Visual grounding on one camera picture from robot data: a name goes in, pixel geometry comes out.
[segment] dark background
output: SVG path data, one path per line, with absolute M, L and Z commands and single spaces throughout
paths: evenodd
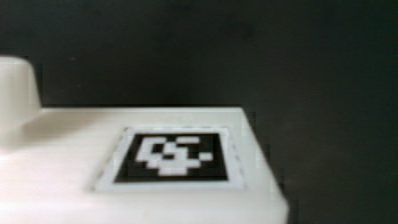
M 290 223 L 398 223 L 394 0 L 0 0 L 44 106 L 236 105 Z

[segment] white surface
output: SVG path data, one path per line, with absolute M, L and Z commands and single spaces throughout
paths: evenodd
M 21 82 L 0 84 L 2 224 L 284 223 L 286 202 L 242 109 L 137 108 L 36 111 L 37 104 L 28 104 L 32 107 L 23 104 L 28 98 L 37 97 L 32 96 L 34 91 L 25 89 L 30 77 L 28 65 L 20 59 L 0 58 L 0 67 L 2 81 L 9 82 L 9 76 L 21 77 Z M 18 96 L 25 97 L 16 98 L 18 102 L 11 106 L 7 100 L 14 90 Z M 28 115 L 18 113 L 23 108 L 28 108 Z M 236 144 L 247 183 L 243 190 L 160 190 L 133 193 L 92 191 L 126 127 L 215 125 L 229 128 Z

